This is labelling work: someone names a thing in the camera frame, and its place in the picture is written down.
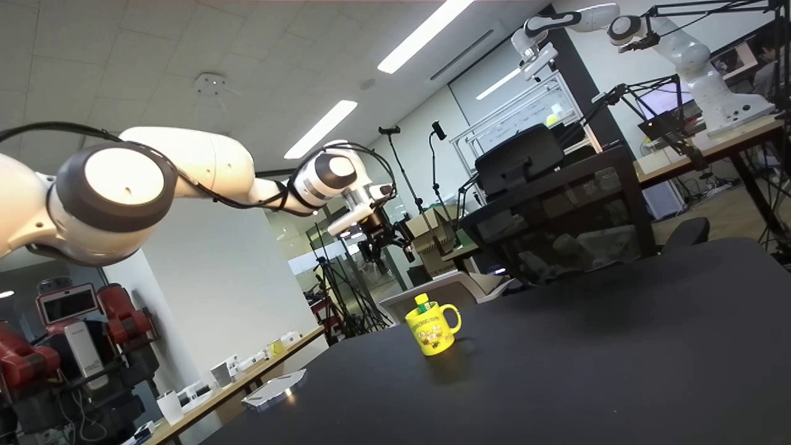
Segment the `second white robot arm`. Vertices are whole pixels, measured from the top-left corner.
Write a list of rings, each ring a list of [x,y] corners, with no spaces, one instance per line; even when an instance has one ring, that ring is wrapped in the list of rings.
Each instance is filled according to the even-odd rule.
[[[709,61],[709,47],[662,18],[657,7],[644,14],[623,14],[615,2],[599,2],[571,13],[534,14],[518,28],[513,47],[531,68],[542,57],[539,43],[562,28],[576,33],[605,31],[618,53],[655,49],[675,68],[683,86],[692,95],[709,137],[777,112],[762,95],[731,91]]]

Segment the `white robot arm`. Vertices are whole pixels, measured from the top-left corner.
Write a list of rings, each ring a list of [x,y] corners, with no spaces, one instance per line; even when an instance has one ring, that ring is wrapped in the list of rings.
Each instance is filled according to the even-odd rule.
[[[141,249],[175,199],[210,199],[231,207],[269,207],[312,216],[331,199],[351,211],[326,233],[373,226],[395,199],[393,183],[373,183],[361,153],[367,147],[340,139],[312,150],[286,181],[254,174],[253,153],[236,139],[196,129],[133,126],[118,137],[66,121],[8,129],[75,132],[99,143],[69,155],[55,175],[0,155],[0,254],[24,248],[105,267]]]

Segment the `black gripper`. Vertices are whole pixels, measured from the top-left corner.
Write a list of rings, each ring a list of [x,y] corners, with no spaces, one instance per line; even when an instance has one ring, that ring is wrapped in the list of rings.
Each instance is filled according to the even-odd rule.
[[[385,244],[410,244],[406,227],[393,226],[384,206],[375,206],[373,213],[359,222],[359,227],[364,233],[361,248],[369,254],[378,254]]]

